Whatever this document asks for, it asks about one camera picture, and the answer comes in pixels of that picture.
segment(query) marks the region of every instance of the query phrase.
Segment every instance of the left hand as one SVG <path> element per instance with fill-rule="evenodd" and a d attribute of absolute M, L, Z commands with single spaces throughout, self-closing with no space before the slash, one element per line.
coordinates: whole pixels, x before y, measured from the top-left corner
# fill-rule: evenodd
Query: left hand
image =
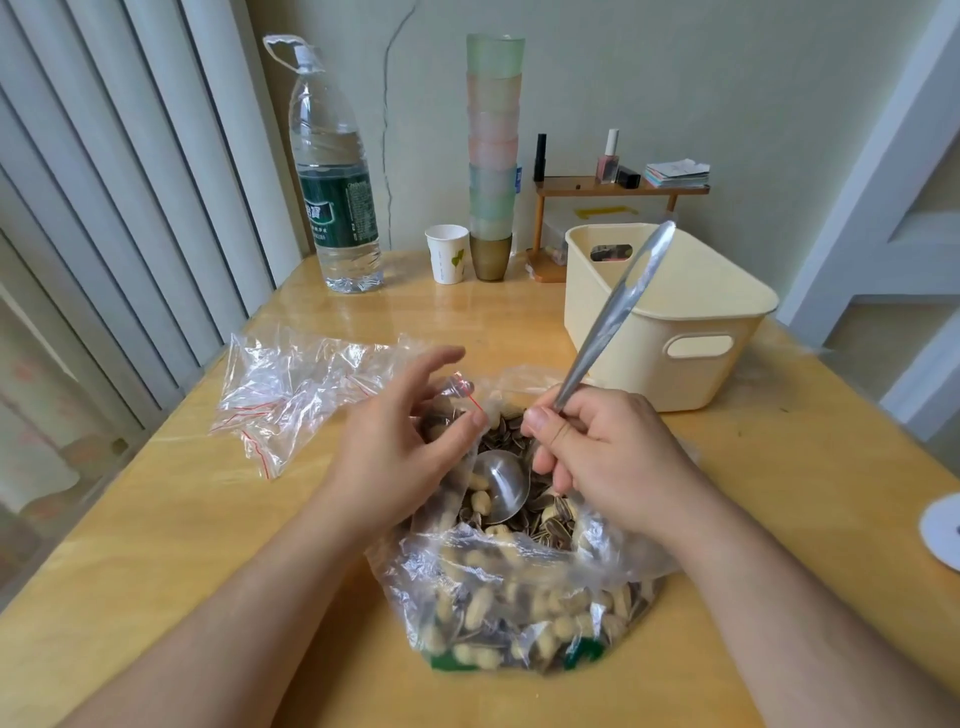
<path fill-rule="evenodd" d="M 487 416 L 474 411 L 427 445 L 411 419 L 435 394 L 430 375 L 465 352 L 437 347 L 421 354 L 380 395 L 350 408 L 318 496 L 360 546 L 423 505 L 486 430 Z"/>

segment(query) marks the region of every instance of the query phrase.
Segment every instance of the stacked plastic cups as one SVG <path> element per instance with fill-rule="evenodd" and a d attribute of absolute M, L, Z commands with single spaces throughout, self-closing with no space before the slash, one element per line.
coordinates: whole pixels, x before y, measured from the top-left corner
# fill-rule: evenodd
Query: stacked plastic cups
<path fill-rule="evenodd" d="M 480 280 L 503 280 L 510 262 L 524 43 L 467 36 L 470 256 Z"/>

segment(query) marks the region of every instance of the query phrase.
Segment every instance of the wooden shelf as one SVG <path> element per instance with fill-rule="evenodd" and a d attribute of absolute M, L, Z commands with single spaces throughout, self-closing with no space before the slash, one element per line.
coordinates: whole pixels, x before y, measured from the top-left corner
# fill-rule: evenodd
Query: wooden shelf
<path fill-rule="evenodd" d="M 637 189 L 627 189 L 619 184 L 600 184 L 594 177 L 545 177 L 543 182 L 534 182 L 541 197 L 627 197 L 646 195 L 651 197 L 682 197 L 708 195 L 710 187 L 654 187 L 646 180 L 640 181 Z"/>
<path fill-rule="evenodd" d="M 678 197 L 708 195 L 710 185 L 705 187 L 654 187 L 641 179 L 640 187 L 627 189 L 619 184 L 600 184 L 594 177 L 544 177 L 534 182 L 537 189 L 537 208 L 534 212 L 534 247 L 527 251 L 527 262 L 534 271 L 534 280 L 540 283 L 563 283 L 566 267 L 557 265 L 549 255 L 540 250 L 543 232 L 543 204 L 548 197 L 666 197 L 666 211 L 673 212 Z"/>

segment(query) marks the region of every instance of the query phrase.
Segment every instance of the white round object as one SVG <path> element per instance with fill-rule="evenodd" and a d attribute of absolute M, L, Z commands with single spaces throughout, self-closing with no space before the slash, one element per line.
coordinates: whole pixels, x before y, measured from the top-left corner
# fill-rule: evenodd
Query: white round object
<path fill-rule="evenodd" d="M 449 285 L 464 279 L 469 235 L 470 231 L 462 225 L 427 228 L 426 244 L 430 248 L 433 280 L 437 283 Z"/>
<path fill-rule="evenodd" d="M 930 553 L 960 571 L 960 493 L 927 507 L 920 518 L 920 535 Z"/>

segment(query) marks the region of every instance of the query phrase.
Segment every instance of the pink cup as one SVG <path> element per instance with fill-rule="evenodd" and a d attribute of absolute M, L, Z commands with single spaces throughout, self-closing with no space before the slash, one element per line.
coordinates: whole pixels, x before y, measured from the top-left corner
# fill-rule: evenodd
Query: pink cup
<path fill-rule="evenodd" d="M 520 109 L 514 111 L 478 111 L 467 109 L 470 136 L 481 141 L 510 141 L 516 139 Z"/>
<path fill-rule="evenodd" d="M 467 74 L 467 106 L 478 111 L 516 111 L 520 108 L 522 76 L 491 79 Z"/>
<path fill-rule="evenodd" d="M 499 143 L 481 141 L 474 137 L 468 140 L 470 164 L 481 169 L 502 170 L 516 166 L 516 139 Z"/>

